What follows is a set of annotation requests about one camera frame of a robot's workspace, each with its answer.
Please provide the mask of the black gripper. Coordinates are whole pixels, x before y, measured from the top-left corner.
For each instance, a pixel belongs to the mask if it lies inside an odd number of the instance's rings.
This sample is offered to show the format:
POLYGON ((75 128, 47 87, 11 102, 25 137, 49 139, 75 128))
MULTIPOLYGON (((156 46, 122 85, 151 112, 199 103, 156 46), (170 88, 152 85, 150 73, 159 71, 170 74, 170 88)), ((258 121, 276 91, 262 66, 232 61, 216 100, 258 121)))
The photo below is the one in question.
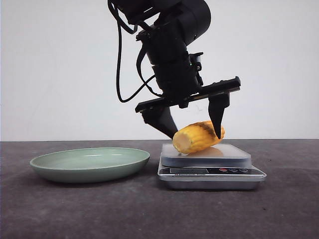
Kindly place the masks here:
POLYGON ((225 108, 230 105, 229 93, 240 89, 238 77, 221 80, 203 86, 199 71, 202 69, 202 52, 189 54, 173 63, 153 65, 153 71, 162 96, 158 99, 141 102, 135 108, 142 112, 146 124, 173 139, 178 131, 170 113, 170 106, 188 107, 188 103, 209 98, 208 112, 216 136, 221 139, 221 123, 225 108))

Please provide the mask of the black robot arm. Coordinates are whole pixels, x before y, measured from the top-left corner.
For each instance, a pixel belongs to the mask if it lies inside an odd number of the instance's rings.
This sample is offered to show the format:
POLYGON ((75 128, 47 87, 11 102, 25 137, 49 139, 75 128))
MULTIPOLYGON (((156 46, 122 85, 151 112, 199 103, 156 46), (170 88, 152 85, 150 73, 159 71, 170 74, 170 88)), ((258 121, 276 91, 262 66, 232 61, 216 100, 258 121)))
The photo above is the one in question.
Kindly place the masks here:
POLYGON ((209 100, 208 112, 217 136, 229 94, 240 88, 238 77, 205 86, 199 72, 201 53, 190 54, 187 46, 210 26, 211 13, 203 0, 110 0, 108 8, 117 21, 118 31, 135 34, 142 43, 136 61, 141 69, 144 57, 152 65, 158 87, 154 100, 141 102, 135 111, 145 123, 168 137, 177 132, 171 106, 186 108, 190 102, 209 100))

